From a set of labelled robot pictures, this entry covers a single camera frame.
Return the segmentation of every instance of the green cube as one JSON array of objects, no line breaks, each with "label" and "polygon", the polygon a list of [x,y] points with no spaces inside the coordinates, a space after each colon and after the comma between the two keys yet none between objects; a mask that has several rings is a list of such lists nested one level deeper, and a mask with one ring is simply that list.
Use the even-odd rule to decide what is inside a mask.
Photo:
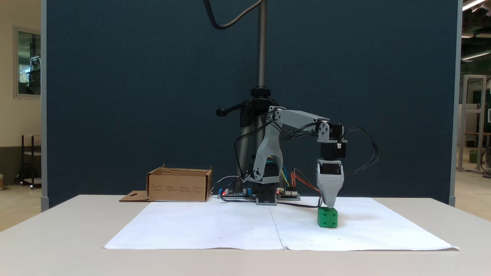
[{"label": "green cube", "polygon": [[319,207],[317,209],[317,224],[322,228],[337,227],[337,210],[328,207]]}]

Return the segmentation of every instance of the open cardboard box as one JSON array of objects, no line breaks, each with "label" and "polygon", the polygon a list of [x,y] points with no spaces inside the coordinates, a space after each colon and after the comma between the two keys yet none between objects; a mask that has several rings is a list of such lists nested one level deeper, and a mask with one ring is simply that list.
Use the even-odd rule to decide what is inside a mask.
[{"label": "open cardboard box", "polygon": [[193,201],[210,196],[213,167],[209,169],[167,168],[165,164],[147,174],[147,190],[133,191],[120,202]]}]

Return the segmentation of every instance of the wire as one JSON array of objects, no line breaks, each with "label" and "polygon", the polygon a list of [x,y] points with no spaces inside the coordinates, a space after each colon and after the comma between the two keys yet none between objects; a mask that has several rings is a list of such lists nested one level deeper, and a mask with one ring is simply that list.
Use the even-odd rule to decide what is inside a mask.
[{"label": "wire", "polygon": [[283,179],[285,180],[286,186],[290,187],[290,183],[288,183],[288,180],[286,179],[286,176],[285,176],[285,172],[283,172],[283,170],[281,170],[281,175],[283,175]]},{"label": "wire", "polygon": [[237,178],[240,178],[240,176],[238,176],[238,175],[229,175],[229,176],[225,176],[225,177],[223,177],[222,179],[220,179],[220,180],[216,181],[216,182],[213,184],[212,188],[210,189],[210,193],[213,193],[213,192],[212,192],[212,191],[213,191],[213,188],[214,188],[214,187],[215,187],[215,186],[216,186],[218,183],[220,183],[220,182],[221,182],[223,179],[227,179],[227,178],[230,178],[230,177],[237,177]]},{"label": "wire", "polygon": [[[304,178],[307,180],[307,182],[305,182],[303,179],[301,179],[301,178],[300,178],[300,177],[297,175],[296,171],[299,171],[299,173],[300,173],[300,174],[302,174],[302,176],[303,176],[303,177],[304,177]],[[296,177],[298,180],[300,180],[302,183],[304,183],[305,185],[307,185],[308,187],[311,187],[312,189],[316,190],[318,193],[321,193],[321,191],[320,191],[318,188],[314,187],[314,185],[313,185],[312,183],[310,183],[310,181],[309,181],[309,180],[308,180],[308,179],[305,177],[305,175],[304,175],[304,174],[303,174],[303,173],[302,173],[302,172],[301,172],[299,169],[295,168],[295,169],[294,169],[294,172],[293,172],[293,175],[294,175],[294,176],[295,176],[295,177]]]},{"label": "wire", "polygon": [[237,137],[237,139],[235,139],[235,142],[234,142],[235,160],[237,161],[237,166],[239,167],[239,171],[241,173],[241,176],[244,176],[244,172],[242,171],[241,162],[239,161],[239,153],[237,152],[237,142],[240,141],[240,140],[242,140],[242,139],[244,139],[244,138],[246,138],[246,137],[249,137],[249,136],[251,136],[251,135],[253,135],[253,134],[255,134],[255,133],[257,133],[257,132],[259,132],[261,130],[263,130],[268,125],[269,125],[269,123],[266,123],[266,124],[262,125],[261,127],[257,128],[256,130],[251,131],[249,133],[246,133],[246,134],[244,134],[242,136]]},{"label": "wire", "polygon": [[290,206],[296,206],[296,207],[303,207],[303,208],[319,208],[321,206],[321,202],[322,202],[322,196],[319,196],[319,202],[317,203],[316,206],[303,205],[303,204],[295,204],[295,203],[289,203],[289,202],[278,202],[278,204],[284,204],[284,205],[290,205]]},{"label": "wire", "polygon": [[210,4],[210,1],[209,0],[203,0],[203,4],[205,4],[205,8],[206,8],[206,13],[208,14],[208,18],[210,19],[210,22],[212,23],[212,26],[215,28],[215,29],[219,29],[219,30],[224,30],[226,28],[229,28],[229,27],[232,27],[235,23],[237,23],[237,21],[239,21],[244,15],[246,15],[247,13],[249,13],[250,11],[252,11],[253,9],[255,9],[257,6],[259,6],[259,4],[261,4],[263,2],[263,0],[259,0],[256,4],[250,6],[249,8],[247,8],[245,11],[243,11],[241,14],[239,14],[239,16],[237,16],[234,20],[228,22],[227,24],[224,24],[224,25],[220,25],[217,23],[217,21],[215,20],[215,17],[213,15],[213,10],[212,10],[212,6]]},{"label": "wire", "polygon": [[348,129],[347,131],[345,131],[343,133],[343,135],[339,138],[338,143],[342,142],[342,140],[346,134],[353,132],[353,131],[360,131],[365,136],[367,136],[368,140],[370,141],[370,143],[372,144],[372,147],[373,147],[373,155],[366,164],[360,166],[359,168],[357,168],[353,171],[345,172],[344,175],[353,175],[353,174],[356,174],[356,173],[359,173],[359,172],[362,172],[362,171],[368,169],[369,167],[373,166],[379,160],[379,156],[380,156],[379,155],[379,147],[377,146],[375,141],[373,141],[373,139],[370,137],[370,135],[368,135],[368,133],[361,127],[352,127],[350,129]]}]

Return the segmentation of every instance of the red wire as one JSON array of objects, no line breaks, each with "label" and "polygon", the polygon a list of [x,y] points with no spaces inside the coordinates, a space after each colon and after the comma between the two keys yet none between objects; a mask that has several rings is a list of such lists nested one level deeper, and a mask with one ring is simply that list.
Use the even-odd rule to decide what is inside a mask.
[{"label": "red wire", "polygon": [[317,189],[316,187],[314,187],[312,184],[307,183],[303,179],[301,179],[295,172],[292,172],[292,179],[298,179],[302,183],[304,183],[305,185],[307,185],[307,186],[311,187],[312,189],[316,190],[317,192],[319,192],[319,193],[321,192],[319,189]]}]

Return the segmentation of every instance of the table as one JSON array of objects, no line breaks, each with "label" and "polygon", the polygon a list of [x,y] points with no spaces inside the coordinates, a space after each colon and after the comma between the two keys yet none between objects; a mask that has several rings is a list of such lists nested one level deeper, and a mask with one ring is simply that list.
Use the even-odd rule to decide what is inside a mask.
[{"label": "table", "polygon": [[121,197],[79,195],[1,232],[0,275],[488,276],[491,271],[491,222],[428,198],[375,200],[461,251],[103,249],[149,204],[118,202]]}]

